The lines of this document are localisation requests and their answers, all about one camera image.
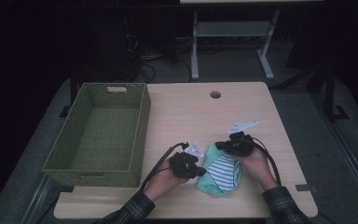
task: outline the wicker basket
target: wicker basket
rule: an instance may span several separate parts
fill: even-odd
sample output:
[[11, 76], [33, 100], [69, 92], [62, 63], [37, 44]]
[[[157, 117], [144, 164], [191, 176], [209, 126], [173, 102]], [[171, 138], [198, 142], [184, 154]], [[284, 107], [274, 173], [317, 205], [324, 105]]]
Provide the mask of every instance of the wicker basket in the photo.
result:
[[83, 84], [43, 171], [64, 186], [138, 187], [150, 104], [145, 84]]

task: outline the plaid sleeve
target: plaid sleeve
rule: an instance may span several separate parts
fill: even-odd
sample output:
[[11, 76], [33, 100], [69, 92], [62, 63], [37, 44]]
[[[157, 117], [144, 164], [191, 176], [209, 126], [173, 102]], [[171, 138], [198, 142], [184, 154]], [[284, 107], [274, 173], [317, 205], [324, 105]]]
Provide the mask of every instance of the plaid sleeve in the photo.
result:
[[94, 222], [94, 224], [142, 223], [156, 206], [143, 192], [136, 192], [118, 211]]
[[263, 198], [275, 223], [311, 223], [297, 207], [287, 188], [277, 187], [266, 190], [263, 193]]

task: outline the hand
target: hand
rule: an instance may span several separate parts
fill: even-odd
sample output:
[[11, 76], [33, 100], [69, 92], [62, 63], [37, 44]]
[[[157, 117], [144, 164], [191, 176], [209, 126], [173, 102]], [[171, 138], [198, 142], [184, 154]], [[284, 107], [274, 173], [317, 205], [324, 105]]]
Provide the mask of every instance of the hand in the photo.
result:
[[264, 190], [279, 187], [269, 169], [266, 155], [258, 148], [254, 148], [252, 154], [247, 157], [233, 156], [233, 158], [243, 164], [249, 175], [257, 180]]
[[144, 194], [152, 201], [162, 198], [169, 194], [174, 188], [185, 184], [189, 179], [177, 178], [170, 167], [169, 159], [164, 161], [156, 173], [147, 184]]

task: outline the hole in table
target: hole in table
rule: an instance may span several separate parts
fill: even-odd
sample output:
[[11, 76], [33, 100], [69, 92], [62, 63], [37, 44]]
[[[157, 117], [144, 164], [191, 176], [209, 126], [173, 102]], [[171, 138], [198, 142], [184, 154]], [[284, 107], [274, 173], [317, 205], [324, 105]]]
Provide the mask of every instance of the hole in table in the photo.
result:
[[214, 99], [219, 99], [222, 94], [219, 91], [211, 91], [211, 97]]

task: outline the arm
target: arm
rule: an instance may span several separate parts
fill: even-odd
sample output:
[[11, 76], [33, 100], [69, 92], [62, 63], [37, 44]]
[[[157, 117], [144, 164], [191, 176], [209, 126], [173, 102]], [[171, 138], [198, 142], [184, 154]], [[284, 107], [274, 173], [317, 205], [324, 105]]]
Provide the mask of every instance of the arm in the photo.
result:
[[142, 223], [156, 207], [154, 202], [168, 195], [177, 186], [188, 179], [177, 178], [173, 175], [168, 160], [163, 162], [149, 181], [143, 192], [136, 192], [118, 211], [94, 222], [94, 224], [132, 224]]
[[276, 182], [263, 152], [254, 148], [252, 154], [247, 157], [233, 157], [243, 164], [249, 175], [263, 188], [264, 201], [276, 223], [310, 223], [287, 188], [280, 187]]

